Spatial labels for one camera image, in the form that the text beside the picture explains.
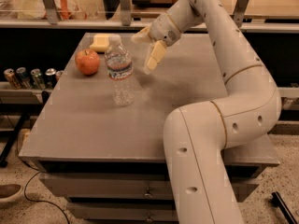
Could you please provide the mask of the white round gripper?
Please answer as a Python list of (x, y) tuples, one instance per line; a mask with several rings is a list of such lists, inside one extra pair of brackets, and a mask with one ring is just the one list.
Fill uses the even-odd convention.
[(152, 24), (131, 37), (133, 43), (151, 43), (144, 62), (143, 71), (148, 75), (163, 59), (167, 47), (174, 45), (181, 37), (179, 19), (168, 13), (162, 13)]

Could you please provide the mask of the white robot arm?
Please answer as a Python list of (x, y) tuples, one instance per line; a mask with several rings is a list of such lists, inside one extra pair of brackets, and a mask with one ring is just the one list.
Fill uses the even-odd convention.
[(278, 121), (276, 82), (221, 0), (178, 0), (132, 38), (147, 42), (152, 72), (168, 47), (206, 25), (227, 90), (224, 98), (185, 105), (164, 123), (164, 154), (179, 224), (244, 224), (221, 157), (267, 134)]

